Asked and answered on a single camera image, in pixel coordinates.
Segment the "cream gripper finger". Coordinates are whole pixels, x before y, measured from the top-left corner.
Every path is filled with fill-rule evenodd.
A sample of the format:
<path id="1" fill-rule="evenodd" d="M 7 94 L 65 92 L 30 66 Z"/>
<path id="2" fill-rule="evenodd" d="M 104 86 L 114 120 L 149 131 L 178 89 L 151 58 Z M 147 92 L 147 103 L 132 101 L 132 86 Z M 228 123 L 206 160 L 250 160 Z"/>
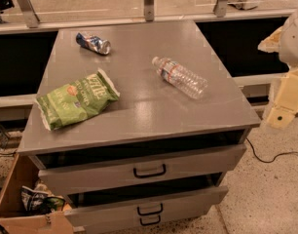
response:
<path id="1" fill-rule="evenodd" d="M 272 34 L 262 40 L 257 49 L 265 53 L 277 53 L 279 51 L 279 39 L 282 27 L 276 29 Z"/>
<path id="2" fill-rule="evenodd" d="M 266 125 L 285 129 L 298 113 L 298 68 L 291 69 L 272 86 Z"/>

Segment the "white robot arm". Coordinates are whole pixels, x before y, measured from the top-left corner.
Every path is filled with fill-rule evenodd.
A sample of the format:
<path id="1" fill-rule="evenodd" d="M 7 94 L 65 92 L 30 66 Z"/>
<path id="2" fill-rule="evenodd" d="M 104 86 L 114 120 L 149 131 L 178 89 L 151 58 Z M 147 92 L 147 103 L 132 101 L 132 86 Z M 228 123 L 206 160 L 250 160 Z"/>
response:
<path id="1" fill-rule="evenodd" d="M 262 40 L 257 49 L 265 53 L 278 53 L 279 60 L 289 71 L 271 85 L 269 105 L 263 114 L 267 127 L 282 130 L 298 113 L 298 8 L 283 26 Z"/>

